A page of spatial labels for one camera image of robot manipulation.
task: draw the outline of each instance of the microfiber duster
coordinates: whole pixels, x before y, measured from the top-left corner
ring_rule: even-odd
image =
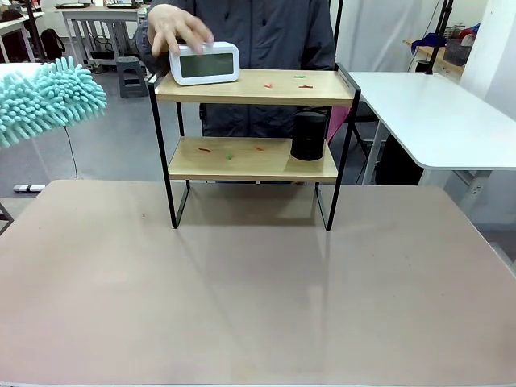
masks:
[[[9,73],[0,80],[0,148],[98,117],[105,108],[106,93],[71,56],[43,64],[33,77]]]

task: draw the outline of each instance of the pink cloth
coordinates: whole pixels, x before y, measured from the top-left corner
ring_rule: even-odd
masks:
[[[331,110],[330,127],[328,128],[327,141],[330,142],[337,134],[340,127],[346,122],[349,109],[347,107],[334,107]]]

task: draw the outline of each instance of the digital clock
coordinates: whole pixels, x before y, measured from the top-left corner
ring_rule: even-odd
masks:
[[[234,44],[204,44],[202,55],[185,44],[180,44],[179,49],[180,56],[169,54],[171,73],[179,85],[206,85],[239,79],[240,53]]]

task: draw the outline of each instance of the plastic stool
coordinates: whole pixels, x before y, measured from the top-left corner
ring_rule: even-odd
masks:
[[[126,78],[125,72],[136,72],[137,78]],[[116,72],[119,75],[120,97],[129,98],[129,93],[139,93],[141,97],[148,96],[144,71],[136,56],[119,56],[116,60]]]

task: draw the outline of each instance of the dark jacket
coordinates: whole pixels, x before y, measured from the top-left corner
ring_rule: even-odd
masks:
[[[199,17],[215,41],[235,44],[242,69],[329,70],[335,61],[328,0],[153,0]],[[144,63],[156,71],[167,56],[152,58],[147,22],[136,32]],[[204,135],[289,137],[295,107],[201,106]]]

